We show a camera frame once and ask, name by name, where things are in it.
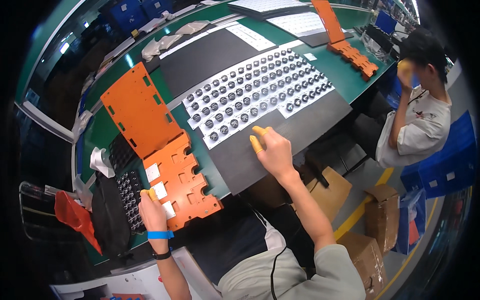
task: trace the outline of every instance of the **cardboard flap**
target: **cardboard flap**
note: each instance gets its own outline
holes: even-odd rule
[[[398,192],[394,188],[384,183],[372,186],[366,189],[365,192],[372,195],[378,202],[398,196]]]

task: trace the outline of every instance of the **orange piece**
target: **orange piece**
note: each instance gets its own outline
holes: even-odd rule
[[[126,72],[100,98],[140,158],[162,149],[181,134],[143,63]]]
[[[195,175],[193,170],[198,162],[193,154],[186,155],[191,147],[188,134],[182,135],[168,143],[143,160],[145,169],[158,165],[160,177],[150,182],[153,187],[162,182],[167,196],[159,199],[163,204],[170,201],[175,216],[167,220],[169,230],[175,231],[185,226],[193,218],[204,218],[223,208],[222,203],[213,195],[205,196],[203,189],[208,185],[203,174]]]

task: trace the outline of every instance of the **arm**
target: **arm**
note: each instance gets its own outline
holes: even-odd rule
[[[144,221],[147,231],[167,231],[167,216],[162,204],[155,197],[155,192],[151,190],[152,199],[146,190],[140,192],[142,200],[138,204],[140,216]],[[168,240],[149,239],[153,250],[157,254],[168,252]],[[162,276],[163,285],[170,298],[174,300],[192,299],[187,280],[180,271],[173,257],[164,260],[157,260],[156,265]]]
[[[312,198],[292,164],[292,150],[289,140],[276,133],[271,127],[254,126],[253,130],[262,136],[267,150],[257,138],[250,136],[253,149],[262,165],[288,192],[297,209],[305,231],[315,243],[315,252],[326,245],[335,244],[332,225]]]

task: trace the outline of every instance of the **black mat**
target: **black mat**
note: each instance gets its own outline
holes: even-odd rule
[[[227,29],[220,29],[163,58],[160,69],[176,98],[220,71],[277,47],[258,51]]]
[[[253,134],[253,126],[273,127],[291,141],[292,153],[296,154],[327,132],[351,110],[343,97],[333,90],[288,119],[278,110],[264,115],[208,153],[230,192],[235,195],[267,174],[250,144],[249,136]],[[195,131],[203,137],[198,128]]]

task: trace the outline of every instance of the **person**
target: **person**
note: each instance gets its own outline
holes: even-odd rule
[[[408,166],[440,151],[450,131],[452,102],[445,90],[446,58],[439,41],[415,29],[402,43],[397,111],[380,93],[364,107],[348,133],[383,168]],[[415,74],[420,85],[412,88]]]
[[[239,230],[229,228],[224,238],[215,238],[220,242],[204,251],[204,256],[192,253],[197,263],[225,299],[364,300],[363,282],[347,249],[336,244],[328,218],[293,167],[290,141],[271,127],[254,126],[253,130],[267,148],[262,148],[256,136],[250,136],[258,159],[289,193],[301,224],[313,240],[316,274],[307,280],[283,236],[255,211],[237,226]],[[151,201],[147,192],[141,192],[141,197],[139,211],[147,231],[165,231],[166,217],[159,201]],[[149,239],[156,253],[168,252],[167,241]],[[170,297],[190,299],[187,282],[173,259],[159,260],[157,265]],[[212,269],[221,270],[220,275]]]

